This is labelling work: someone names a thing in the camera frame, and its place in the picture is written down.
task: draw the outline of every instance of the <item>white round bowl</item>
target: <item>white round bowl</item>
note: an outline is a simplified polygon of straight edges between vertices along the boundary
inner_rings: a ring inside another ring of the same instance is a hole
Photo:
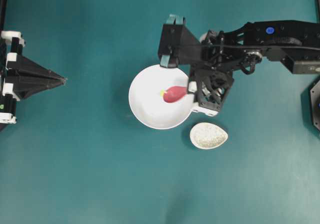
[[[188,76],[180,69],[167,69],[152,65],[142,70],[132,81],[129,104],[135,117],[144,125],[165,130],[184,122],[190,115],[194,95],[187,94],[180,100],[167,103],[162,91],[172,86],[187,86]]]

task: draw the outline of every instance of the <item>small white dish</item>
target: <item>small white dish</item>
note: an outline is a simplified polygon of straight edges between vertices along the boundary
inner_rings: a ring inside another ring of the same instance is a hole
[[[228,139],[228,134],[219,126],[202,122],[190,131],[190,140],[199,149],[209,150],[221,146]]]

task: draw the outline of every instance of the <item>white clip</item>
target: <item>white clip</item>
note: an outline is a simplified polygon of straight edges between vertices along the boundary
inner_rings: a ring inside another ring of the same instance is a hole
[[[191,93],[195,93],[197,92],[197,86],[196,86],[196,82],[195,81],[190,81],[189,86],[188,86],[188,90]]]
[[[7,68],[8,61],[16,62],[17,53],[12,53],[12,52],[10,52],[10,53],[8,53],[8,54],[6,55],[6,57],[7,57],[7,58],[6,58],[7,61],[6,61],[6,63],[5,63],[5,67]]]
[[[204,113],[204,114],[206,114],[207,116],[210,116],[210,117],[216,116],[219,113],[218,111],[210,110],[210,109],[207,109],[207,108],[199,106],[198,102],[194,102],[193,103],[192,111],[195,112],[195,113],[201,112],[201,113]]]
[[[13,96],[14,99],[17,101],[20,101],[20,98],[14,93],[14,86],[13,83],[6,83],[6,80],[3,82],[2,87],[2,95],[5,96],[6,94],[10,94]]]
[[[19,39],[19,44],[22,45],[23,47],[26,46],[25,40],[22,38],[21,32],[17,31],[2,31],[1,32],[1,38],[5,40],[5,43],[7,45],[11,45],[12,43],[12,38],[18,38]]]
[[[16,117],[11,113],[0,113],[0,123],[2,124],[16,124]]]

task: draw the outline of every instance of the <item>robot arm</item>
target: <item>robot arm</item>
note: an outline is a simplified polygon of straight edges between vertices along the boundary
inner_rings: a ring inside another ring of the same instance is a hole
[[[190,65],[188,92],[195,94],[199,111],[212,116],[226,100],[233,71],[252,74],[263,57],[281,62],[293,74],[319,74],[320,24],[247,23],[228,33],[209,30],[200,42],[183,17],[171,15],[163,25],[158,56],[164,68]]]

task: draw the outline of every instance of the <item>teal table surface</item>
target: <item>teal table surface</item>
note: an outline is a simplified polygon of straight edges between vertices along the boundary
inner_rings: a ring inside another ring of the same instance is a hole
[[[199,37],[246,22],[316,22],[314,0],[8,0],[23,54],[68,78],[17,106],[1,132],[0,223],[320,223],[320,139],[309,115],[314,75],[264,60],[215,118],[166,130],[139,123],[128,90],[159,63],[162,24],[186,17]],[[193,147],[211,122],[221,147]]]

